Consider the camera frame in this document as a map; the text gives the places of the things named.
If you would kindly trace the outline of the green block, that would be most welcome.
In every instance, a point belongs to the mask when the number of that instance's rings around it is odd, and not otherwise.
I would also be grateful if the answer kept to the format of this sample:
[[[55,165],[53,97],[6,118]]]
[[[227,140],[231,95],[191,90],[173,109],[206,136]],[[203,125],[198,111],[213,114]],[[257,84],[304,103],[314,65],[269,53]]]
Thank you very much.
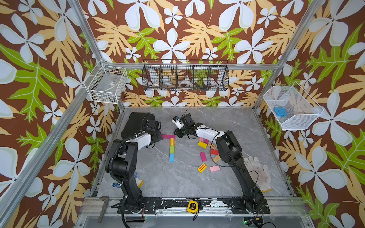
[[[175,146],[170,145],[170,153],[173,154],[175,152]]]

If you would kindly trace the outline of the blue block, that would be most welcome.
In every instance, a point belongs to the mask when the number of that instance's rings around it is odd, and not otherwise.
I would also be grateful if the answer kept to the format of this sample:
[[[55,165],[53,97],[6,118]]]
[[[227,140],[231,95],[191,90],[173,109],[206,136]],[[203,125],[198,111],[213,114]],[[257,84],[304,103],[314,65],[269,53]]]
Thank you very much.
[[[174,162],[175,154],[169,154],[169,162]]]

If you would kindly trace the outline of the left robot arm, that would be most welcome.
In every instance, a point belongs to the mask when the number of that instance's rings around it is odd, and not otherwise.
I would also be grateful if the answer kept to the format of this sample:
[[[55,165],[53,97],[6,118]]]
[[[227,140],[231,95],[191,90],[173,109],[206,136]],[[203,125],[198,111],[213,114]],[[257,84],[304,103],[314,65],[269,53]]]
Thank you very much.
[[[132,112],[121,132],[121,139],[114,140],[105,171],[117,181],[124,194],[122,207],[138,213],[143,206],[143,194],[137,185],[135,171],[138,151],[151,149],[163,139],[161,123],[150,112]]]

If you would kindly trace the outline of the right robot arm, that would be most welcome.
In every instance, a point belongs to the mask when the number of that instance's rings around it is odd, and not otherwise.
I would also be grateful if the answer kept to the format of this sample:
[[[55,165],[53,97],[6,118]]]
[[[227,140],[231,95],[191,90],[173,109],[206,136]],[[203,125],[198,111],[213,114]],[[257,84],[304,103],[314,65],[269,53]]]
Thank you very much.
[[[246,168],[242,156],[242,147],[232,131],[222,132],[209,128],[202,123],[195,123],[190,114],[183,115],[181,118],[175,116],[172,122],[177,126],[174,134],[179,138],[192,135],[215,143],[219,157],[233,170],[241,186],[246,211],[270,213],[268,203],[257,186],[258,180],[253,180],[251,174],[254,174],[254,172]]]

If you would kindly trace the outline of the yellow red striped block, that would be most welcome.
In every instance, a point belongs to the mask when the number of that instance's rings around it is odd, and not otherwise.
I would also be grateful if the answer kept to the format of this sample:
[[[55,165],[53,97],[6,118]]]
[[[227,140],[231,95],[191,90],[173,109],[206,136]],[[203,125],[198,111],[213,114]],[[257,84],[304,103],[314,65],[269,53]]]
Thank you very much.
[[[198,168],[198,171],[200,173],[202,173],[205,169],[207,168],[207,165],[205,163],[203,163],[199,168]]]

